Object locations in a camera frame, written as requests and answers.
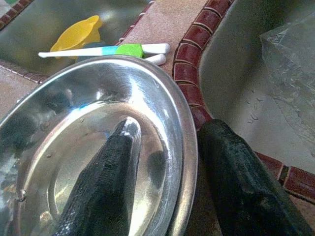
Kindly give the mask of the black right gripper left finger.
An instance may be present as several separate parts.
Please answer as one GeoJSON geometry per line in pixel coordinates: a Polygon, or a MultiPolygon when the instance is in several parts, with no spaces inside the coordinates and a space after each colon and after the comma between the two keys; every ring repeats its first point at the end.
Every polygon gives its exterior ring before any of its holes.
{"type": "Polygon", "coordinates": [[[126,117],[80,173],[53,235],[127,236],[140,150],[140,124],[126,117]]]}

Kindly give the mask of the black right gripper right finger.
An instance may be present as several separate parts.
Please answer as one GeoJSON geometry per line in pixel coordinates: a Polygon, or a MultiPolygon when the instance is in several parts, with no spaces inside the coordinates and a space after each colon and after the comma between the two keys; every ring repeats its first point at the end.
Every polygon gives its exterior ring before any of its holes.
{"type": "Polygon", "coordinates": [[[312,235],[284,188],[225,122],[205,122],[198,146],[223,235],[312,235]]]}

